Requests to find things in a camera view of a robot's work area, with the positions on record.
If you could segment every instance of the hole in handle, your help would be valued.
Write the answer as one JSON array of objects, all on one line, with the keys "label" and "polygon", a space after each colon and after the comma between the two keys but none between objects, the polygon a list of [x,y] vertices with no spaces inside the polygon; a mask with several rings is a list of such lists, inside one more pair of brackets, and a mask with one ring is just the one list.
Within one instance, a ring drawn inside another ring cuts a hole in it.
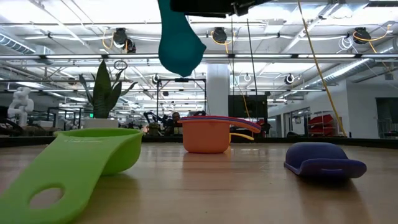
[{"label": "hole in handle", "polygon": [[57,203],[64,194],[60,187],[51,187],[35,194],[29,202],[31,209],[46,209]]}]

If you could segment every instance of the white robot figure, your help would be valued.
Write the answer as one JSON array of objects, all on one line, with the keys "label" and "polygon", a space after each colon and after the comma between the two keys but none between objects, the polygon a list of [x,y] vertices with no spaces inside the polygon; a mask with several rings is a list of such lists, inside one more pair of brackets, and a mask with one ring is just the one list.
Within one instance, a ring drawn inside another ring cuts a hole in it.
[{"label": "white robot figure", "polygon": [[18,125],[23,127],[27,124],[27,114],[28,112],[32,112],[34,108],[34,102],[32,99],[29,99],[28,95],[30,93],[30,88],[27,87],[19,87],[17,91],[14,93],[14,99],[12,103],[8,107],[8,117],[13,118],[15,114],[19,115]]}]

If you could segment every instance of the yellow cable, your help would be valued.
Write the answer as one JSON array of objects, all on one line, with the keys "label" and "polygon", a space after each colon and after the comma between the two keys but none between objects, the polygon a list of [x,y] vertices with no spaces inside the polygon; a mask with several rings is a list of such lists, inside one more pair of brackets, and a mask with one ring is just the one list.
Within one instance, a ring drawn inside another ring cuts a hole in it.
[{"label": "yellow cable", "polygon": [[314,59],[314,61],[315,61],[315,65],[317,66],[317,70],[318,70],[319,76],[321,77],[323,86],[325,87],[326,93],[328,94],[331,107],[333,108],[333,111],[335,112],[335,116],[336,116],[336,118],[337,118],[338,125],[339,125],[341,131],[343,132],[343,135],[344,135],[345,137],[347,137],[346,131],[344,130],[344,127],[343,127],[343,123],[341,122],[340,117],[339,117],[339,115],[338,115],[338,113],[337,113],[337,110],[336,110],[336,108],[335,108],[335,104],[333,103],[333,100],[331,99],[331,95],[330,95],[328,86],[327,86],[327,84],[326,84],[326,82],[325,82],[325,79],[323,78],[322,71],[321,71],[321,69],[320,69],[320,67],[319,67],[317,57],[315,56],[315,51],[314,51],[314,49],[313,49],[313,45],[312,45],[312,42],[311,42],[310,33],[308,32],[307,23],[305,22],[305,19],[304,19],[304,16],[303,16],[303,11],[302,11],[302,8],[301,8],[301,2],[300,2],[300,0],[297,0],[297,4],[298,4],[298,9],[300,10],[300,13],[301,13],[301,16],[302,16],[302,20],[303,20],[303,24],[304,24],[305,33],[307,34],[308,43],[310,44],[311,52],[312,52],[312,55],[313,55],[313,59]]},{"label": "yellow cable", "polygon": [[356,31],[353,33],[353,36],[355,37],[355,39],[362,40],[362,41],[375,41],[375,40],[381,40],[381,39],[383,39],[383,38],[386,37],[386,35],[388,34],[389,29],[390,29],[390,26],[387,26],[387,31],[386,31],[386,33],[385,33],[383,36],[378,37],[378,38],[376,38],[376,39],[362,39],[362,38],[359,38],[359,37],[355,36],[355,34],[357,33]]},{"label": "yellow cable", "polygon": [[215,41],[214,40],[214,38],[213,38],[213,33],[214,33],[214,31],[211,31],[210,32],[210,36],[211,36],[211,39],[213,40],[213,42],[214,43],[216,43],[216,44],[218,44],[218,45],[225,45],[225,51],[226,51],[226,53],[228,54],[228,44],[230,44],[230,43],[232,43],[232,40],[231,41],[229,41],[228,43],[223,43],[223,44],[221,44],[221,43],[219,43],[219,42],[217,42],[217,41]]},{"label": "yellow cable", "polygon": [[106,31],[104,31],[104,38],[102,39],[102,45],[106,48],[106,49],[111,49],[112,48],[112,46],[113,46],[113,35],[114,35],[114,32],[112,33],[112,39],[111,39],[111,46],[110,47],[108,47],[106,44],[105,44],[105,33],[106,33]]}]

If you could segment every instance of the green measuring cup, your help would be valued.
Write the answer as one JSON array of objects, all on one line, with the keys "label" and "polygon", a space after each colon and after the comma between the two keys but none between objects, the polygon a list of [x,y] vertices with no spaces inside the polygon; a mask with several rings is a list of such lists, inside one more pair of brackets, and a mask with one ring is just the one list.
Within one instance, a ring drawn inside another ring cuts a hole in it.
[{"label": "green measuring cup", "polygon": [[[86,207],[100,175],[124,171],[141,152],[142,131],[81,129],[57,133],[0,196],[0,223],[68,223]],[[39,192],[59,188],[62,198],[45,209],[30,208]]]}]

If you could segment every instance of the plant pot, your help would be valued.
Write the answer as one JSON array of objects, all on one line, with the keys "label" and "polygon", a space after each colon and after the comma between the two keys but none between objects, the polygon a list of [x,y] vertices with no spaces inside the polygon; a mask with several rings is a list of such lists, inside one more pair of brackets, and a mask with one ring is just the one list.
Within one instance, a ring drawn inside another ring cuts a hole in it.
[{"label": "plant pot", "polygon": [[85,128],[118,128],[119,122],[111,119],[86,119]]}]

